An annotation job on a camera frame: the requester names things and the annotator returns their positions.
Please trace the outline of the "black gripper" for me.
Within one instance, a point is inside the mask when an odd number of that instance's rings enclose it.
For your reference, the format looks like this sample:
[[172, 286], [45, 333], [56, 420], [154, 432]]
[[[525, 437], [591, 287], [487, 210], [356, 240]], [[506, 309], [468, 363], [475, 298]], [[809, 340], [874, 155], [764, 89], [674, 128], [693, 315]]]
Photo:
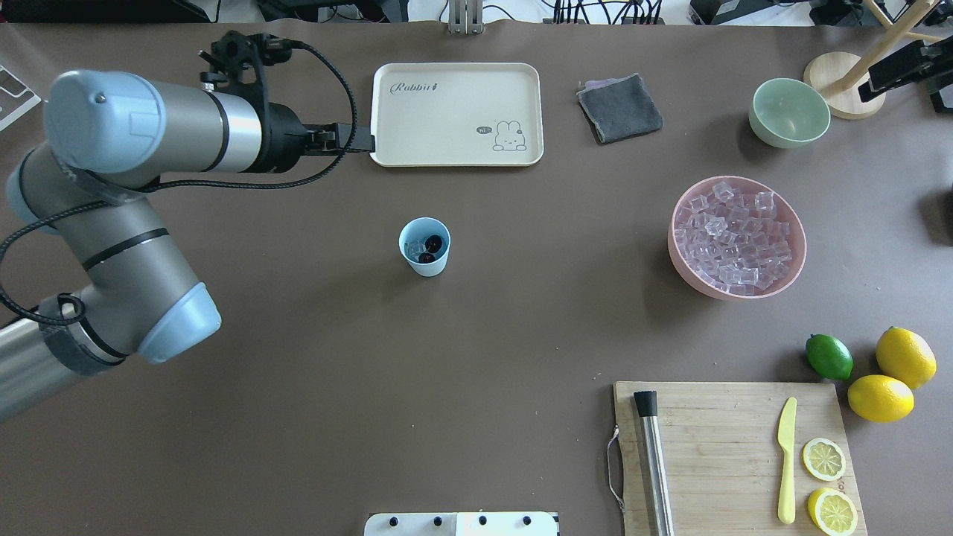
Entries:
[[[348, 98], [351, 123], [304, 124], [288, 106], [271, 102], [264, 70], [290, 60], [295, 50], [310, 52], [340, 82]], [[333, 156], [373, 153], [377, 139], [369, 127], [357, 125], [357, 105], [350, 84], [338, 68], [312, 45], [268, 33], [241, 34], [228, 31], [201, 51], [210, 68], [200, 79], [211, 93], [236, 96], [255, 113], [252, 126], [261, 135], [246, 173], [283, 173], [303, 156]]]

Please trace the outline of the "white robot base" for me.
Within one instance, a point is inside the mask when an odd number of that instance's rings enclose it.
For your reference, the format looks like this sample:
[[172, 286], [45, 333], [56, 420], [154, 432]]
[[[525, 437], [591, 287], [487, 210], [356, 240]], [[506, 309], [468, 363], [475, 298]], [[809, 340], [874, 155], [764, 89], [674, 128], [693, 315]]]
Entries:
[[377, 513], [364, 535], [559, 535], [558, 515], [530, 511]]

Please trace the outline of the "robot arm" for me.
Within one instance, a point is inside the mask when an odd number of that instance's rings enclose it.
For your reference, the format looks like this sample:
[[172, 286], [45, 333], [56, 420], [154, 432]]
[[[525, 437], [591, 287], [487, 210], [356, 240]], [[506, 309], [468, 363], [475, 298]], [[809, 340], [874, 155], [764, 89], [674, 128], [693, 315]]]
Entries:
[[7, 292], [15, 319], [2, 329], [2, 417], [10, 418], [130, 355], [164, 363], [217, 332], [222, 319], [204, 282], [147, 200], [169, 188], [295, 188], [299, 179], [248, 183], [164, 173], [283, 173], [304, 156], [377, 148], [345, 89], [347, 124], [304, 124], [273, 103], [265, 68], [306, 43], [228, 31], [201, 51], [201, 87], [147, 80], [125, 71], [67, 71], [44, 104], [45, 141], [7, 181], [7, 201], [24, 226], [2, 241], [44, 230], [60, 235], [89, 278], [76, 292], [33, 308]]

